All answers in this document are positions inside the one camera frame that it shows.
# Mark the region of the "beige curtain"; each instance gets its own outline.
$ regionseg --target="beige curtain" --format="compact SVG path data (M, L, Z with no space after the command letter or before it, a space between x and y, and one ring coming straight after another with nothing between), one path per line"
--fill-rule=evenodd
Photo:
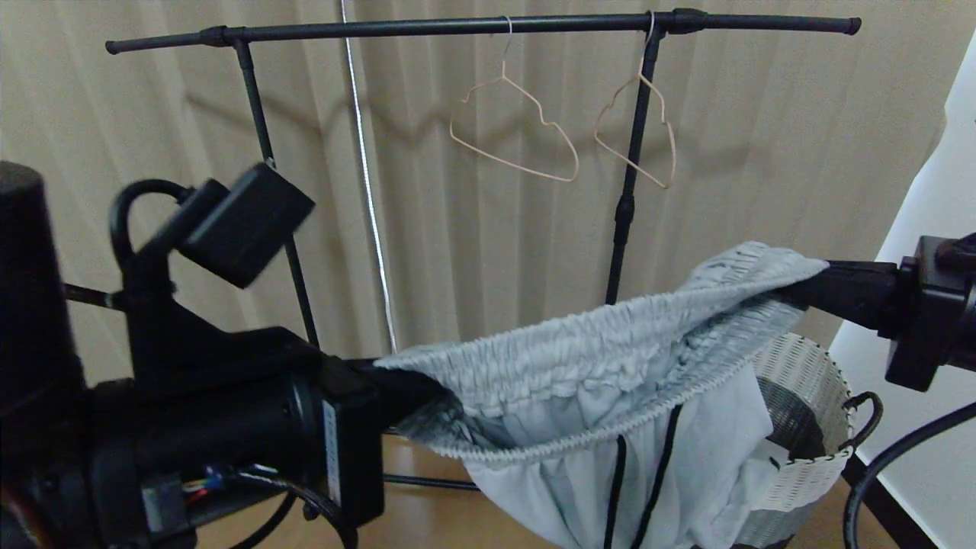
M621 299L674 288L694 265L746 239L816 257L873 257L937 135L976 4L678 5L714 13L860 16L864 26L853 37L709 30L663 41L655 82L677 137L677 177L670 190L638 179ZM623 0L347 0L353 21L672 7ZM123 185L146 177L230 184L261 153L231 50L111 56L103 42L215 24L338 21L340 15L336 2L322 0L92 1L3 2L0 18L2 155L46 176L65 281L113 290L119 275L105 216ZM351 41L401 348L467 340L602 303L624 165L595 144L593 122L635 73L642 40L638 32L511 40L508 75L542 102L546 117L560 122L579 151L573 183L512 170L448 136L457 101L499 74L504 35ZM261 43L253 52L280 171L317 203L297 240L323 346L344 357L387 353L344 41ZM459 109L459 134L536 169L571 171L558 135L539 124L527 101L503 87L483 92ZM607 141L620 150L627 147L634 96L635 88L628 89L604 121ZM652 173L667 172L666 143L662 128L649 124L642 164ZM133 216L137 242L172 207L166 199L140 202ZM180 257L173 264L179 299L218 326L282 324L304 333L283 254L244 291ZM71 314L89 380L126 375L122 316L83 305L72 305ZM801 329L829 343L835 327L814 314ZM406 452L399 461L408 469L441 467L408 449L390 451ZM391 508L409 507L396 497ZM428 503L420 519L394 511L381 524L427 521L432 531L440 527L431 525L454 524L461 533L451 539L467 546L476 543L464 541L458 517L497 519L484 518L499 513L490 506L455 512L460 499L450 499L480 496L443 497L449 499L422 499ZM370 535L386 546L439 546L445 539L428 532L401 544L386 533ZM485 544L501 542L497 536Z

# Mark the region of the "white label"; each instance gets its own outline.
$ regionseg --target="white label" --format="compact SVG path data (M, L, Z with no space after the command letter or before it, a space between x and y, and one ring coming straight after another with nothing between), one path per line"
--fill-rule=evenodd
M325 474L329 485L329 499L342 506L339 487L339 431L336 428L336 409L322 401L322 425L325 431Z

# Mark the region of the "basket handle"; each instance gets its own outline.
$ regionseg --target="basket handle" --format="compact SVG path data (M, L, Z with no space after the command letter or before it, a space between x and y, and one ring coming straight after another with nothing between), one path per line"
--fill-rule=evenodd
M850 446L852 450L857 449L857 447L860 446L861 443L863 443L864 440L867 437L869 437L871 433L874 432L874 428L877 427L877 424L880 423L881 414L884 413L884 404L881 403L881 397L879 397L877 393L873 393L871 391L865 391L860 395L851 397L850 399L847 400L847 402L842 404L840 407L844 409L850 409L850 408L857 409L858 406L865 403L866 401L871 401L871 408L872 408L871 418L868 420L868 423L865 424L864 428L861 429L860 433L854 435L854 437L851 440L841 444L840 447L837 449L837 451L841 451L847 448L848 446Z

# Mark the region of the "black clothes rack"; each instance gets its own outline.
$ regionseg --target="black clothes rack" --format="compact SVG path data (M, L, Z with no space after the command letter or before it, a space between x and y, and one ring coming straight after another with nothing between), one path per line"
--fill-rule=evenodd
M516 18L479 18L452 20L412 20L412 21L362 21L362 22L330 22L314 24L289 24L278 26L214 26L199 32L186 34L171 34L153 36L133 40L109 40L105 42L105 49L110 54L136 52L178 46L211 46L216 48L233 48L237 53L237 60L244 76L244 86L247 90L254 117L258 142L264 160L273 165L274 155L271 149L271 139L264 119L261 92L255 76L254 62L251 59L250 44L254 42L273 42L281 40L309 40L317 38L366 38L380 36L431 36L445 34L494 34L494 33L528 33L528 32L584 32L584 31L620 31L639 30L647 34L654 22L653 32L647 37L644 50L644 63L641 74L648 80L654 76L654 66L658 58L661 40L668 34L689 34L709 28L725 29L754 29L754 30L803 30L814 32L833 32L853 35L861 27L859 18L806 18L793 16L763 16L763 15L713 15L700 10L676 9L671 12L651 12L628 15L591 15L591 16L544 16L544 17L516 17ZM643 142L644 127L647 121L647 109L650 100L650 90L640 86L634 106L633 123L630 130L630 146L628 159L634 164L640 162L640 148ZM624 251L627 247L630 223L633 221L635 204L633 199L636 170L628 166L624 175L624 185L617 209L614 215L615 229L613 236L613 254L610 261L610 272L607 278L607 304L617 301L620 287L621 271L624 265ZM305 323L308 341L318 346L315 324L311 306L305 289L305 279L299 260L295 240L286 245L288 265L292 280L298 294L302 319ZM406 477L400 475L386 475L391 483L435 486L455 489L477 490L474 483L458 481L443 481ZM280 522L283 518L281 509L269 521ZM263 537L267 534L262 528Z

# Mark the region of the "black baseboard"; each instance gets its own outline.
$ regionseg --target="black baseboard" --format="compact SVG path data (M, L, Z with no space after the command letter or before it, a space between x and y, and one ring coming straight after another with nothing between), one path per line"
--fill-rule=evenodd
M844 468L843 477L849 485L854 486L864 477L866 466L857 456L852 455ZM938 549L938 546L912 520L912 517L905 512L905 509L895 501L887 488L881 483L875 482L868 488L868 494L864 499L865 506L871 510L881 526L888 531L891 538L899 547L911 547L912 549Z

